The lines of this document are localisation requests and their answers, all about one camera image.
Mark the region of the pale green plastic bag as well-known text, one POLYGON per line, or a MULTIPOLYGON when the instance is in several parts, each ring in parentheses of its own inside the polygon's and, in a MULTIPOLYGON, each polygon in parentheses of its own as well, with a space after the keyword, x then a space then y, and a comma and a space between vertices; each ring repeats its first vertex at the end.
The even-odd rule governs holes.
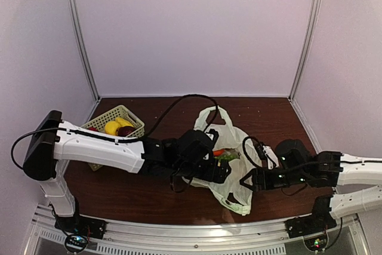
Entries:
POLYGON ((227 111, 219 107, 218 112, 224 124, 210 125, 210 128, 219 134, 215 148, 234 149, 239 156, 228 162, 231 172, 223 183, 193 179, 191 185, 196 188, 209 189, 222 206, 241 216, 246 216, 251 212, 252 191, 240 185, 239 181, 255 167, 253 164, 261 165, 261 159, 253 141, 245 140, 248 136, 247 133, 232 124, 227 111))

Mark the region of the yellow mango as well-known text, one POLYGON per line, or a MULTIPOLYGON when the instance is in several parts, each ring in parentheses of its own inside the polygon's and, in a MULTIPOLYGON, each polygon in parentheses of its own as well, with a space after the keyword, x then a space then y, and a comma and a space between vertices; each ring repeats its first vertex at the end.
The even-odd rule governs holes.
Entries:
POLYGON ((116 121, 109 121, 104 126, 104 132, 111 136, 117 136, 118 129, 121 126, 116 121))

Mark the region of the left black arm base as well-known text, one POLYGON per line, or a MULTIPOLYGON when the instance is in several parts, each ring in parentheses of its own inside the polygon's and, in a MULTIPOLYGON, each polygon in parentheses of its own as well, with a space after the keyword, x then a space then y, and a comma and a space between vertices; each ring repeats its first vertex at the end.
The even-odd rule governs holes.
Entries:
POLYGON ((79 213, 79 202, 75 200, 75 212, 71 217, 58 216, 54 210, 55 228, 61 230, 64 234, 75 234, 84 237, 103 239, 106 231, 106 222, 101 219, 94 219, 82 216, 79 213))

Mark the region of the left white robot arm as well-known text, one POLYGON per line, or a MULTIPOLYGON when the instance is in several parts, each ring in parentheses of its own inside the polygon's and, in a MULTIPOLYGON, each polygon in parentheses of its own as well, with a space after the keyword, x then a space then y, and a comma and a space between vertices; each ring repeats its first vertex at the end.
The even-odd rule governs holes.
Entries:
POLYGON ((81 161, 118 168, 146 176, 200 179, 224 183, 232 172, 228 163, 219 163, 213 149, 219 134, 188 130, 178 139, 158 140, 147 136, 123 138, 75 126, 52 110, 40 123, 23 163, 24 173, 40 183, 56 215, 74 234, 86 227, 78 203, 64 179, 62 161, 81 161))

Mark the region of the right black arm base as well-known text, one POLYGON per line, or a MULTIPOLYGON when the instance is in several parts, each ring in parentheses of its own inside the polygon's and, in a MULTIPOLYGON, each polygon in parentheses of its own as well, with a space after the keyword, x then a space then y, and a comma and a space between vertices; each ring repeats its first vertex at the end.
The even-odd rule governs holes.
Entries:
POLYGON ((319 196, 315 199, 310 215, 295 217, 285 221, 290 239, 323 232, 335 228, 337 221, 330 215, 330 201, 333 195, 319 196))

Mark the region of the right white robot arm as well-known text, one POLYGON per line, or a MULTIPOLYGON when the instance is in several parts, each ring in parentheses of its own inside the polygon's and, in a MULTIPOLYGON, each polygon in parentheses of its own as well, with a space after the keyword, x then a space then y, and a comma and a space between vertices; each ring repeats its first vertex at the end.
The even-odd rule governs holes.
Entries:
POLYGON ((306 219, 310 231, 320 231, 329 217, 340 219, 355 213, 381 208, 381 159, 363 158, 336 151, 312 155, 301 140, 287 139, 273 150, 271 163, 280 167, 262 167, 247 151, 245 158, 253 168, 240 179, 241 186, 253 191, 269 191, 305 184, 313 188, 336 188, 346 185, 367 185, 352 193, 319 196, 312 214, 306 219))

